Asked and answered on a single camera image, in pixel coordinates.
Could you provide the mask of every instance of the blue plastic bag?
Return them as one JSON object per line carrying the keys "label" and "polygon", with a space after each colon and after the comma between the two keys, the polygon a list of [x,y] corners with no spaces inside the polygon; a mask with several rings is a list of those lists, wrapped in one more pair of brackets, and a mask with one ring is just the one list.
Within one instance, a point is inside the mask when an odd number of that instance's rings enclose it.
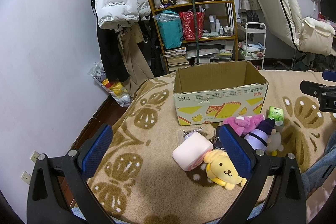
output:
{"label": "blue plastic bag", "polygon": [[179,14],[166,10],[161,14],[156,15],[154,18],[157,21],[157,26],[159,27],[160,35],[166,49],[180,47],[183,40],[183,34]]}

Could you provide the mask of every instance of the cardboard box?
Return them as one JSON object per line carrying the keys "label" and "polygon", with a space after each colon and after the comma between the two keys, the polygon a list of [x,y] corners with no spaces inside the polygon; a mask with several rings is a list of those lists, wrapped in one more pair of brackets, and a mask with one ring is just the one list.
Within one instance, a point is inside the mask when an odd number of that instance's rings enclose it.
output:
{"label": "cardboard box", "polygon": [[267,88],[267,80],[248,61],[178,69],[173,92],[178,122],[188,126],[260,114]]}

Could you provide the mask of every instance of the beige blanket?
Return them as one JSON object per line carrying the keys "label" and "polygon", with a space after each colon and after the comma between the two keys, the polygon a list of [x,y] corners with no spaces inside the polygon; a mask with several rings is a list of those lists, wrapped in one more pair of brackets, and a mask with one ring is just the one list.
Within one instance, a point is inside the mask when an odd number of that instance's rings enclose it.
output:
{"label": "beige blanket", "polygon": [[[300,92],[302,80],[332,85],[321,73],[262,71],[269,81],[262,113],[285,110],[280,155],[296,155],[301,171],[322,156],[336,129],[332,114],[321,113],[317,99]],[[225,190],[208,180],[205,166],[184,172],[173,160],[180,129],[172,97],[174,75],[148,80],[127,112],[113,126],[113,142],[89,186],[111,215],[130,223],[201,224],[220,218],[241,187]],[[205,124],[210,138],[215,124]],[[259,198],[266,198],[271,179]]]}

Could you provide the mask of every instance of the blue clip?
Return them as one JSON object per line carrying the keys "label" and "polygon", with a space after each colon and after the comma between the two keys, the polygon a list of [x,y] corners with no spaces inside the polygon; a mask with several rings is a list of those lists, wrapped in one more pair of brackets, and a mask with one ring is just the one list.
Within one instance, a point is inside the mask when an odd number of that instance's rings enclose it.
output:
{"label": "blue clip", "polygon": [[324,80],[336,82],[336,72],[335,71],[325,70],[324,72],[322,72],[322,77]]}

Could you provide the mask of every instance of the power outlet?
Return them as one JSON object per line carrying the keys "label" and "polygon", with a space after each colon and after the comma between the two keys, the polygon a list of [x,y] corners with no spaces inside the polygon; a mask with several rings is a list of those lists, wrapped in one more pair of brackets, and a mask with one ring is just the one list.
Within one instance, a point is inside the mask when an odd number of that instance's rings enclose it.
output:
{"label": "power outlet", "polygon": [[30,159],[33,161],[33,162],[36,162],[37,161],[37,157],[39,156],[39,153],[37,153],[36,151],[34,151],[30,157]]}
{"label": "power outlet", "polygon": [[30,180],[31,180],[32,176],[29,175],[26,171],[23,171],[22,175],[21,175],[21,179],[27,183],[28,185],[30,184]]}

